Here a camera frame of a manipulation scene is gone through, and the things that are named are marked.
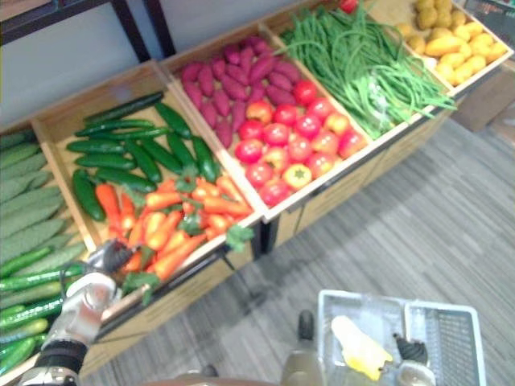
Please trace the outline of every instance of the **tomato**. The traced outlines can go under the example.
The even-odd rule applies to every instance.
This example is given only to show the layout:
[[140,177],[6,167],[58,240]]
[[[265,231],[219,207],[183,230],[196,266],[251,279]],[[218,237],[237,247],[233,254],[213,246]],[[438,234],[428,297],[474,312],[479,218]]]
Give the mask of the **tomato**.
[[273,121],[293,126],[297,121],[297,108],[293,105],[279,105],[275,109]]
[[288,153],[282,147],[270,147],[263,155],[262,162],[272,166],[275,173],[281,174],[290,164]]
[[293,95],[299,105],[308,106],[316,98],[316,86],[310,80],[301,80],[295,85]]
[[288,184],[281,179],[275,179],[266,183],[259,190],[259,195],[266,205],[273,207],[288,198],[290,188]]
[[234,154],[243,163],[255,163],[263,152],[263,143],[257,139],[245,139],[236,145]]
[[307,139],[312,139],[320,132],[320,119],[314,114],[306,114],[295,123],[295,131]]
[[322,130],[311,141],[314,151],[336,154],[338,152],[339,139],[332,131]]
[[245,121],[245,123],[240,126],[238,134],[242,141],[245,139],[262,139],[263,127],[264,126],[260,121],[251,119],[249,121]]
[[311,143],[303,137],[297,137],[296,139],[288,143],[288,155],[292,162],[304,162],[313,153]]
[[325,120],[323,127],[331,130],[334,134],[340,137],[345,130],[351,129],[351,122],[349,119],[340,113],[331,113]]
[[270,123],[263,129],[263,139],[271,146],[285,146],[290,137],[290,128],[282,123]]
[[274,169],[268,163],[258,162],[250,165],[245,172],[245,177],[253,187],[262,187],[267,181],[272,179]]
[[265,101],[252,102],[247,106],[247,110],[245,111],[247,119],[256,119],[261,121],[264,125],[272,122],[273,113],[272,105]]
[[354,129],[348,129],[340,138],[338,145],[338,155],[343,158],[349,158],[359,150],[367,146],[367,140]]
[[334,113],[334,111],[334,107],[332,107],[327,98],[316,98],[307,106],[307,113],[315,114],[322,123],[324,123],[325,118],[327,118],[330,113]]
[[326,153],[314,153],[307,160],[307,167],[313,174],[313,179],[325,175],[335,165],[335,156]]
[[295,163],[285,170],[282,174],[282,179],[297,191],[311,182],[313,174],[307,166],[304,166],[302,163]]

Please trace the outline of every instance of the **yellow potato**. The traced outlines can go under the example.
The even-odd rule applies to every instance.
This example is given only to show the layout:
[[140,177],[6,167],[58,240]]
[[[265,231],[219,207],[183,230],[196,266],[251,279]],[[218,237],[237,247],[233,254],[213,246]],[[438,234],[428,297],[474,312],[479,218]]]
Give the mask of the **yellow potato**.
[[472,58],[467,60],[467,63],[472,69],[472,74],[476,74],[486,67],[486,59],[484,56],[474,55]]
[[467,22],[467,16],[461,10],[453,10],[451,12],[452,26],[454,28],[463,26]]
[[470,40],[470,34],[468,33],[468,29],[465,26],[457,26],[454,30],[452,30],[454,36],[464,40],[467,42]]
[[450,54],[445,54],[440,58],[440,63],[449,64],[452,68],[461,66],[464,61],[465,57],[459,52],[451,52]]
[[436,23],[437,18],[438,12],[436,12],[435,8],[425,8],[421,10],[417,16],[418,28],[421,30],[431,28]]
[[431,31],[431,34],[429,35],[429,40],[442,38],[443,36],[452,36],[452,32],[448,30],[447,28],[442,27],[435,27]]
[[444,36],[431,40],[426,44],[426,55],[442,56],[451,52],[458,52],[461,48],[462,40],[455,36]]
[[483,27],[478,22],[469,22],[464,24],[465,28],[467,28],[468,33],[471,38],[476,37],[481,32],[483,32]]
[[411,36],[408,39],[408,45],[419,55],[423,55],[426,50],[426,40],[422,36]]
[[447,63],[438,63],[435,67],[435,71],[440,74],[450,84],[455,83],[454,70]]
[[491,63],[497,59],[499,59],[501,56],[503,56],[507,52],[507,48],[503,43],[494,43],[490,47],[490,52],[486,55],[486,61],[487,63]]

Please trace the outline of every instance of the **sweet potato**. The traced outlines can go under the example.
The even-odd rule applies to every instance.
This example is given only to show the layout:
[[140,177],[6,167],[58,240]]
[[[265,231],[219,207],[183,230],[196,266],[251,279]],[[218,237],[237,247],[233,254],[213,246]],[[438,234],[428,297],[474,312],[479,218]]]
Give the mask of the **sweet potato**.
[[245,87],[240,83],[236,82],[233,78],[228,75],[223,75],[221,79],[222,87],[227,93],[229,98],[233,100],[246,101],[247,93]]
[[278,105],[296,105],[295,98],[290,92],[283,90],[272,84],[266,87],[266,96],[272,104]]
[[215,89],[211,67],[207,64],[203,65],[199,71],[199,86],[200,90],[206,97],[210,97]]
[[222,88],[216,90],[213,94],[213,102],[220,115],[224,117],[229,115],[229,110],[231,109],[229,97]]
[[202,92],[197,85],[193,82],[183,82],[183,87],[195,107],[200,109],[200,106],[202,105]]

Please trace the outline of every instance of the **white plastic basket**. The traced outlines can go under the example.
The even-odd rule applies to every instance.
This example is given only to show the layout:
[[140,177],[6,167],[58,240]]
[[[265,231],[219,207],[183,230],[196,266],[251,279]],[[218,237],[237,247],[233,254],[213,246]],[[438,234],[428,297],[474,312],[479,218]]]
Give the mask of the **white plastic basket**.
[[469,306],[323,290],[318,312],[318,352],[328,386],[395,385],[395,369],[374,382],[345,365],[331,331],[331,321],[339,315],[380,343],[395,363],[401,357],[394,333],[424,342],[437,386],[486,386],[479,319]]

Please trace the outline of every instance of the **gray carpet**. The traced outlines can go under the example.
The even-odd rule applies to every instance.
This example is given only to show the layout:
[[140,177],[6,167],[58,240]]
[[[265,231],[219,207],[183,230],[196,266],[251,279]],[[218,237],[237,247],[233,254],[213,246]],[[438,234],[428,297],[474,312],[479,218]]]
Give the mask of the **gray carpet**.
[[418,152],[247,265],[83,385],[137,385],[206,363],[277,381],[321,289],[474,306],[488,384],[515,384],[515,158],[453,121]]

